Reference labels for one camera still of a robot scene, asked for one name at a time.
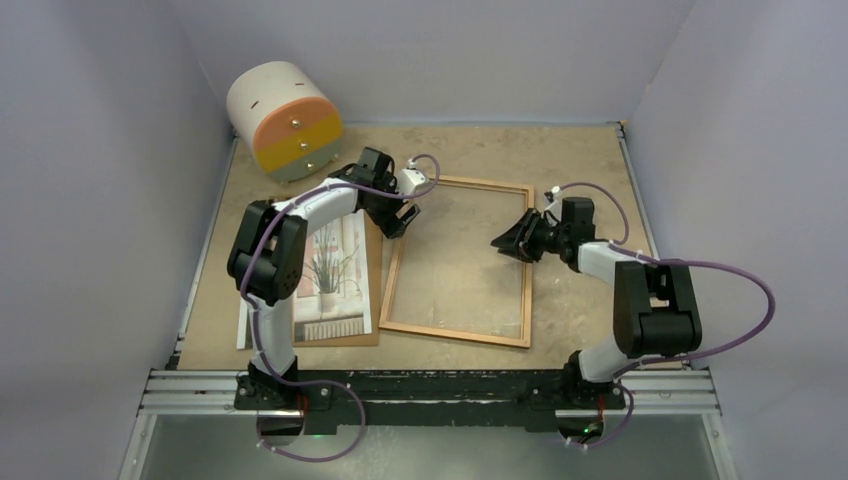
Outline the plant photo print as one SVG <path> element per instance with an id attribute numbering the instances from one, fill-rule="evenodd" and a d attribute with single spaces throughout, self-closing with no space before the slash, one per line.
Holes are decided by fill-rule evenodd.
<path id="1" fill-rule="evenodd" d="M 276 240 L 283 232 L 280 222 L 264 244 L 260 243 L 276 210 L 269 201 L 248 205 L 239 226 L 227 271 L 240 287 L 255 250 L 260 251 L 246 291 L 280 299 L 291 291 L 288 312 L 291 340 L 296 347 L 365 347 L 379 344 L 374 325 L 369 241 L 371 226 L 361 212 L 336 219 L 307 236 L 301 243 L 302 273 L 295 276 L 283 268 L 286 260 L 276 253 Z"/>

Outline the brown frame backing board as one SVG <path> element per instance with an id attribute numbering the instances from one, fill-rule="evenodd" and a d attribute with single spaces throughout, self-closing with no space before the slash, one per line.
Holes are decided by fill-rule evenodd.
<path id="1" fill-rule="evenodd" d="M 381 268 L 382 234 L 366 213 L 311 228 L 298 286 L 260 324 L 263 345 L 377 345 Z"/>

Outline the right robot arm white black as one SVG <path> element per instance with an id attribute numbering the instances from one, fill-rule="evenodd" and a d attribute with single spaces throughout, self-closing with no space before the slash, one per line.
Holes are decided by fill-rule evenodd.
<path id="1" fill-rule="evenodd" d="M 491 241 L 498 253 L 524 263 L 555 254 L 572 271 L 612 287 L 612 334 L 573 353 L 561 381 L 564 399 L 584 407 L 635 360 L 663 359 L 697 349 L 702 326 L 691 274 L 686 266 L 660 265 L 616 251 L 596 236 L 595 206 L 586 197 L 560 201 L 557 220 L 529 208 Z"/>

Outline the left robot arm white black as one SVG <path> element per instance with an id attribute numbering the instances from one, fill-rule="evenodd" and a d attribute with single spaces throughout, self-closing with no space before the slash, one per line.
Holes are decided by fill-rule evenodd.
<path id="1" fill-rule="evenodd" d="M 248 375 L 261 381 L 259 395 L 272 408 L 292 405 L 298 387 L 305 385 L 295 372 L 291 300 L 305 268 L 308 238 L 360 211 L 385 238 L 401 237 L 420 212 L 413 199 L 438 181 L 419 169 L 419 159 L 414 156 L 400 169 L 390 155 L 366 147 L 357 162 L 330 173 L 316 187 L 283 202 L 248 205 L 226 270 L 250 309 Z"/>

